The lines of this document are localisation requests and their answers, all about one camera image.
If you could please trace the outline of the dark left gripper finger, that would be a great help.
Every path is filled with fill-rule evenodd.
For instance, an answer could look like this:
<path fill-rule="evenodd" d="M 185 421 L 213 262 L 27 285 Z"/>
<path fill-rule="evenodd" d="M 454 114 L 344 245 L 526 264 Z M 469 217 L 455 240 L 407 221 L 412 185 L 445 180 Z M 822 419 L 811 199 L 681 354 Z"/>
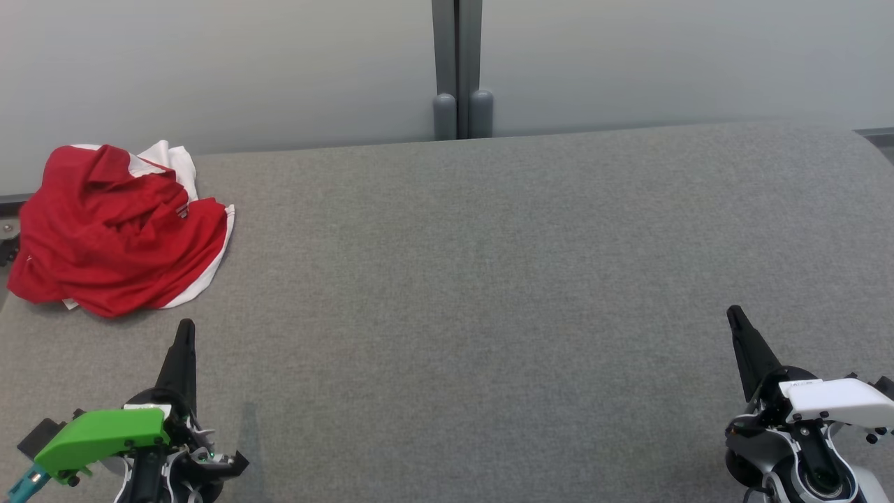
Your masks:
<path fill-rule="evenodd" d="M 183 411 L 197 411 L 196 325 L 191 319 L 179 322 L 175 341 L 167 351 L 156 380 L 156 389 L 181 405 Z"/>

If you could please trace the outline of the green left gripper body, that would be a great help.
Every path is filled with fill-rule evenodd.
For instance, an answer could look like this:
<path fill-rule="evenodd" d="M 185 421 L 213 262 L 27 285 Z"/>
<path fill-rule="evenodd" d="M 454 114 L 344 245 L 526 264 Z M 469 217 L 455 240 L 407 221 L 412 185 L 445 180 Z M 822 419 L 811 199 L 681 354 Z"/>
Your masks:
<path fill-rule="evenodd" d="M 44 420 L 33 432 L 33 461 L 59 483 L 110 458 L 125 462 L 132 481 L 156 474 L 169 488 L 221 485 L 249 467 L 240 452 L 218 452 L 211 440 L 214 431 L 202 428 L 196 413 L 183 411 L 156 388 L 119 409 L 79 410 L 63 423 Z"/>

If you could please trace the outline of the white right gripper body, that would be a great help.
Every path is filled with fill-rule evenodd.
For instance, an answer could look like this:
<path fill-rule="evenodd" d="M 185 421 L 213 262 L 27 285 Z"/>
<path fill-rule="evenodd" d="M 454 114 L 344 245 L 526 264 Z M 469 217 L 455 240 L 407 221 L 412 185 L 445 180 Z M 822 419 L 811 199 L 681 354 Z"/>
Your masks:
<path fill-rule="evenodd" d="M 874 381 L 773 378 L 761 391 L 768 392 L 758 402 L 770 410 L 772 425 L 802 421 L 839 421 L 865 429 L 893 425 L 892 379 L 887 376 Z"/>

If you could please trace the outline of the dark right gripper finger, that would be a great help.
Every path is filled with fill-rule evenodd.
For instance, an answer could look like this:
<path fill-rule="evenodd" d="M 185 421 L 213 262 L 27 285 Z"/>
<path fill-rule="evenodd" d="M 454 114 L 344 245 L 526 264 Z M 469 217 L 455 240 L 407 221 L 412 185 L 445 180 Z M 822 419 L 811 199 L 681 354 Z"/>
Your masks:
<path fill-rule="evenodd" d="M 754 398 L 766 376 L 782 368 L 782 364 L 741 306 L 729 306 L 726 317 L 731 329 L 742 391 L 748 403 Z"/>

